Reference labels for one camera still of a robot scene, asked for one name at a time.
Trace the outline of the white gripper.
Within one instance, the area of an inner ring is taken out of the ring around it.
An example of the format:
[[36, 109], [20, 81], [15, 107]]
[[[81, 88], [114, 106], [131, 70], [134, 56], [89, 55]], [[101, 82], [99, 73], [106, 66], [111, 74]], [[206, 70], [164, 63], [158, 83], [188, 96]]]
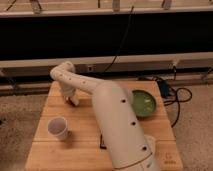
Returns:
[[73, 105], [73, 106], [79, 105], [79, 99], [76, 95], [76, 89], [75, 88], [73, 88], [71, 86], [63, 86], [61, 88], [61, 93], [64, 96], [66, 101], [68, 100], [68, 98], [70, 98], [74, 102], [75, 105]]

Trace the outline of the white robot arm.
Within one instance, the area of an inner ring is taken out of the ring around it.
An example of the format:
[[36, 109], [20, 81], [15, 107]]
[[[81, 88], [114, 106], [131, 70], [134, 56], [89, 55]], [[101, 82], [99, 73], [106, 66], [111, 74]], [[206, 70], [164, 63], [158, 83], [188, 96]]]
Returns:
[[74, 65], [63, 62], [50, 71], [65, 96], [76, 89], [91, 95], [92, 106], [113, 171], [161, 171], [132, 108], [127, 88], [110, 81], [75, 73]]

